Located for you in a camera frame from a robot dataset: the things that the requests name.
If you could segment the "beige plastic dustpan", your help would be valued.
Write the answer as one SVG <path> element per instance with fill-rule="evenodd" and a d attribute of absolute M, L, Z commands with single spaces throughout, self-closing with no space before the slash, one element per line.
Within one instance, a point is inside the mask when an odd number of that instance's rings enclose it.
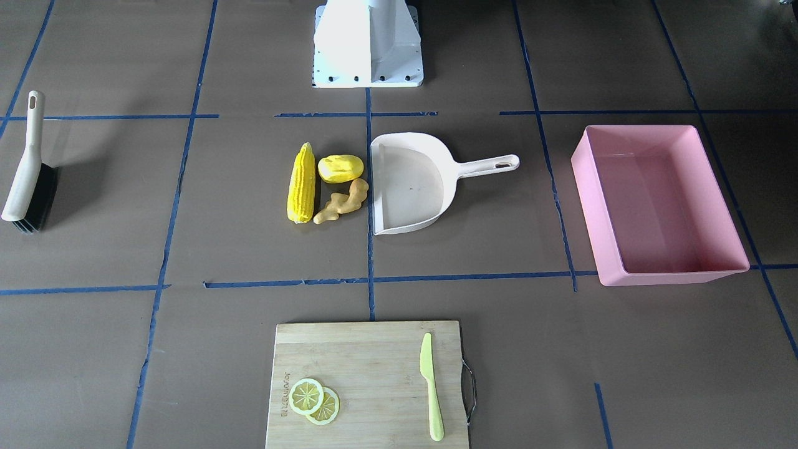
<path fill-rule="evenodd" d="M 432 225 L 456 195 L 457 182 L 513 171 L 516 155 L 457 162 L 442 140 L 426 133 L 383 134 L 371 142 L 373 233 L 409 233 Z"/>

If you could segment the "beige hand brush black bristles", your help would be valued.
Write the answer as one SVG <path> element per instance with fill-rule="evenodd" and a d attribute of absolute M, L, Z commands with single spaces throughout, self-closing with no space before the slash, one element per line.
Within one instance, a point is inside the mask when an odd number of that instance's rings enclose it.
<path fill-rule="evenodd" d="M 2 211 L 23 234 L 42 230 L 57 190 L 58 171 L 42 161 L 45 100 L 38 90 L 28 93 L 26 144 Z"/>

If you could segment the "pink plastic bin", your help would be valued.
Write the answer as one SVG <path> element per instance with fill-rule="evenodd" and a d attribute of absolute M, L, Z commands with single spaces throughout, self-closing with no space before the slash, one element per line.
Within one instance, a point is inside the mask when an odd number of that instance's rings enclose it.
<path fill-rule="evenodd" d="M 588 125 L 571 165 L 608 287 L 706 283 L 749 258 L 692 125 Z"/>

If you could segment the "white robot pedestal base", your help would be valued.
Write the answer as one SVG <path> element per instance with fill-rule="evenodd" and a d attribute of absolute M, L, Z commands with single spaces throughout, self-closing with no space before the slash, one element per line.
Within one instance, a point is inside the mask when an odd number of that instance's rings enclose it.
<path fill-rule="evenodd" d="M 415 88 L 425 79 L 419 12 L 405 1 L 328 1 L 315 10 L 312 85 Z"/>

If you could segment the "yellow toy corn cob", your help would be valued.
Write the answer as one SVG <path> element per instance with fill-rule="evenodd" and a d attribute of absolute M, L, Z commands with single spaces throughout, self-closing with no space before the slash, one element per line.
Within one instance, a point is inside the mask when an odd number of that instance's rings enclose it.
<path fill-rule="evenodd" d="M 294 159 L 287 197 L 287 217 L 293 223 L 307 223 L 314 215 L 316 173 L 312 145 L 305 142 Z"/>

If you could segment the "tan toy ginger root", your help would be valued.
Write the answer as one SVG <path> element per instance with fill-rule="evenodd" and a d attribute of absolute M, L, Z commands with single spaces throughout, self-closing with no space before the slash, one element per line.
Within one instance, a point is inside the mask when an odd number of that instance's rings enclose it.
<path fill-rule="evenodd" d="M 337 221 L 340 216 L 359 210 L 367 201 L 370 185 L 362 179 L 354 179 L 349 188 L 349 193 L 332 193 L 330 201 L 317 213 L 312 221 L 322 224 L 327 221 Z"/>

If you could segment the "light green plastic knife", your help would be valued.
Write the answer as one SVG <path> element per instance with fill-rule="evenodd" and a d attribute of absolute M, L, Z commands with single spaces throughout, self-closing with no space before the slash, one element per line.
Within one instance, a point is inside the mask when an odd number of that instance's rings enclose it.
<path fill-rule="evenodd" d="M 433 336 L 427 332 L 423 335 L 420 350 L 420 372 L 425 379 L 428 404 L 428 434 L 434 442 L 440 442 L 445 437 L 445 429 L 441 414 L 441 407 L 437 398 L 435 369 L 433 362 Z"/>

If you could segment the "lemon slice upper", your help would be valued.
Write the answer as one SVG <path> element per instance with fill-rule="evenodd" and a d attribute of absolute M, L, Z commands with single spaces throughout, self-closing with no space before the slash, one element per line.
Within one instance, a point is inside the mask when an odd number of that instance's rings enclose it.
<path fill-rule="evenodd" d="M 288 393 L 288 406 L 293 412 L 303 416 L 319 411 L 324 400 L 324 387 L 314 378 L 298 380 Z"/>

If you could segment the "wooden cutting board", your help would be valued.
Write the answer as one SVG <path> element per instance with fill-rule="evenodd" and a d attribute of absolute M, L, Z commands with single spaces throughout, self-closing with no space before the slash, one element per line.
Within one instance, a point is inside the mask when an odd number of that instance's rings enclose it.
<path fill-rule="evenodd" d="M 421 347 L 431 335 L 443 438 L 430 435 Z M 327 425 L 291 409 L 304 378 L 341 401 Z M 468 448 L 461 325 L 458 321 L 279 324 L 274 338 L 267 448 Z"/>

